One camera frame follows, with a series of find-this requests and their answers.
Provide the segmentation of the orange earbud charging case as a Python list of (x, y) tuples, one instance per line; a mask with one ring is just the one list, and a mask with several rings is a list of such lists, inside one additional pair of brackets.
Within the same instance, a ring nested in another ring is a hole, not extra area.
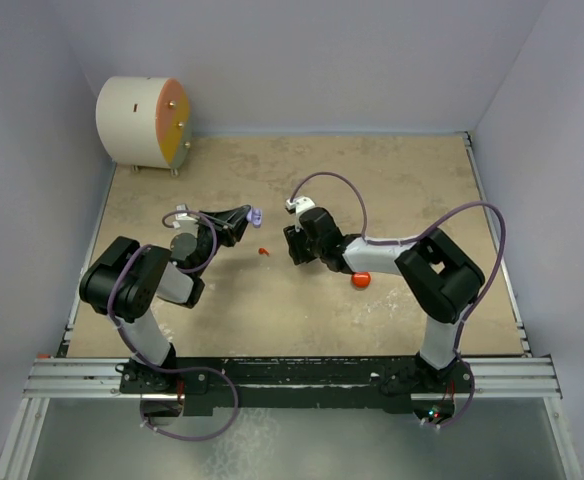
[(356, 272), (351, 275), (351, 283), (357, 289), (366, 289), (371, 284), (369, 272)]

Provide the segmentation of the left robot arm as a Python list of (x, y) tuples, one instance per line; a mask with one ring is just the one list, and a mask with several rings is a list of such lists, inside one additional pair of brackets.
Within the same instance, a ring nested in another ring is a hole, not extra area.
[(131, 363), (144, 366), (143, 381), (154, 391), (173, 388), (178, 369), (175, 348), (151, 310), (153, 300), (193, 308), (205, 289), (203, 273), (219, 249), (235, 246), (249, 225), (261, 226), (262, 217), (251, 205), (217, 212), (180, 206), (161, 219), (177, 232), (170, 247), (119, 236), (83, 275), (81, 301), (109, 318)]

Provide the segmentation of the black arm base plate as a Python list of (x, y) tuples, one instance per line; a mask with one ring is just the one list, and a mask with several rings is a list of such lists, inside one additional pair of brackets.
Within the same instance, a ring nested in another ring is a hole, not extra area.
[(436, 371), (417, 356), (179, 357), (161, 374), (131, 360), (116, 365), (120, 391), (170, 400), (186, 416), (220, 408), (374, 409), (390, 414), (453, 415), (474, 390), (468, 365)]

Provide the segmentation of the aluminium rail frame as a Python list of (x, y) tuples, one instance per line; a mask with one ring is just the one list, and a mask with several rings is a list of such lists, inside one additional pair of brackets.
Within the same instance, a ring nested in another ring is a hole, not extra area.
[(472, 356), (461, 420), (422, 422), (407, 357), (193, 357), (185, 396), (125, 380), (115, 358), (34, 362), (0, 479), (578, 479), (553, 361)]

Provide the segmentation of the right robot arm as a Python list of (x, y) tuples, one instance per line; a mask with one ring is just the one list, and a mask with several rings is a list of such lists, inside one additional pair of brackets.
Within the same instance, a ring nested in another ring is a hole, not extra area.
[(284, 229), (296, 265), (320, 260), (336, 273), (382, 273), (404, 279), (426, 313), (418, 352), (418, 383), (439, 391), (452, 379), (462, 316), (478, 300), (485, 283), (482, 270), (442, 230), (419, 240), (369, 239), (345, 235), (332, 215), (312, 201), (287, 201), (295, 224)]

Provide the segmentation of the purple earbud charging case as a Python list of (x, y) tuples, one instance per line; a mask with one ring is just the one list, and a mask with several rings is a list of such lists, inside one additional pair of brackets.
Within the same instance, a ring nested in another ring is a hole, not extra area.
[(262, 218), (263, 218), (263, 213), (262, 213), (262, 210), (259, 208), (251, 208), (246, 216), (246, 219), (248, 220), (248, 222), (251, 223), (255, 228), (261, 227)]

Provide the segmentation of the round tricolour drawer cabinet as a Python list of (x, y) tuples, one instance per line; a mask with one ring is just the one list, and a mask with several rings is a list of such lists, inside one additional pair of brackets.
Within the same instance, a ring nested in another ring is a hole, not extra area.
[(192, 141), (189, 98), (171, 77), (113, 76), (97, 97), (99, 138), (111, 159), (135, 170), (179, 174)]

